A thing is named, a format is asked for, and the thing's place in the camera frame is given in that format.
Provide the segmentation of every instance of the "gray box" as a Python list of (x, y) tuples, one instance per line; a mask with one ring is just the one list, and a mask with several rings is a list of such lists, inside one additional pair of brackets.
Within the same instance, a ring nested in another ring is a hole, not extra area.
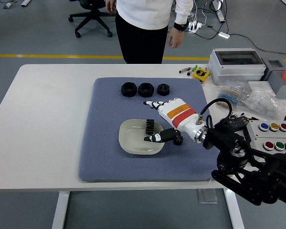
[(262, 58), (266, 65), (266, 70), (260, 81), (267, 81), (272, 71), (285, 71), (286, 63), (283, 60), (270, 60)]
[(284, 71), (272, 71), (268, 82), (278, 99), (286, 99), (286, 81), (282, 78)]
[(252, 48), (213, 49), (208, 69), (215, 85), (259, 81), (266, 66)]

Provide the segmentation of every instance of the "red stripe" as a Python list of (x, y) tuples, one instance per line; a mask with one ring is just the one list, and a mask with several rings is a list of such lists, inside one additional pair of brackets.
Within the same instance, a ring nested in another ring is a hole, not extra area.
[(172, 124), (174, 125), (175, 128), (178, 128), (179, 124), (186, 118), (188, 118), (189, 116), (195, 114), (196, 111), (192, 108), (184, 111), (183, 113), (181, 113), (180, 115), (178, 115), (177, 117), (175, 117), (172, 121)]

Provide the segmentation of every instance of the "office chair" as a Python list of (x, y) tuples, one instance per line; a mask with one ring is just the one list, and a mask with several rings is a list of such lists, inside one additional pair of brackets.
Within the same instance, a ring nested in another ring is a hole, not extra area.
[(75, 13), (71, 14), (68, 20), (73, 22), (73, 17), (85, 17), (85, 19), (76, 27), (75, 29), (75, 36), (80, 38), (81, 35), (78, 32), (83, 26), (85, 26), (90, 20), (96, 20), (99, 24), (101, 24), (106, 30), (108, 37), (112, 37), (113, 33), (110, 31), (109, 27), (100, 19), (100, 17), (111, 17), (109, 13), (100, 12), (99, 9), (106, 6), (104, 0), (79, 0), (79, 3), (82, 8), (86, 10), (90, 10), (90, 12), (84, 13)]

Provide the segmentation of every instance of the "white sweater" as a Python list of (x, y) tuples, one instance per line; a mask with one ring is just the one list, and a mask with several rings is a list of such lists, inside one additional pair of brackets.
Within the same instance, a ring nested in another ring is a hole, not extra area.
[[(193, 0), (176, 0), (177, 24), (185, 24)], [(173, 0), (117, 0), (118, 14), (128, 23), (145, 29), (159, 30), (168, 25)]]

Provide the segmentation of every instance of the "gray mat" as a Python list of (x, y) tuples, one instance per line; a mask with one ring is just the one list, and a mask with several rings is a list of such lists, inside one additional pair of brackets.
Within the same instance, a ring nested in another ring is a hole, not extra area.
[[(133, 82), (151, 83), (155, 93), (151, 98), (124, 97), (121, 85)], [(170, 85), (170, 94), (156, 93), (159, 84)], [(183, 133), (182, 145), (165, 143), (154, 155), (132, 155), (124, 151), (118, 141), (120, 125), (128, 119), (154, 119), (164, 129), (171, 126), (155, 109), (143, 105), (144, 101), (168, 101), (182, 98), (198, 113), (207, 104), (201, 83), (194, 79), (175, 78), (100, 78), (94, 83), (90, 110), (79, 165), (83, 181), (135, 181), (135, 180), (207, 180), (216, 169), (217, 149), (206, 150)]]

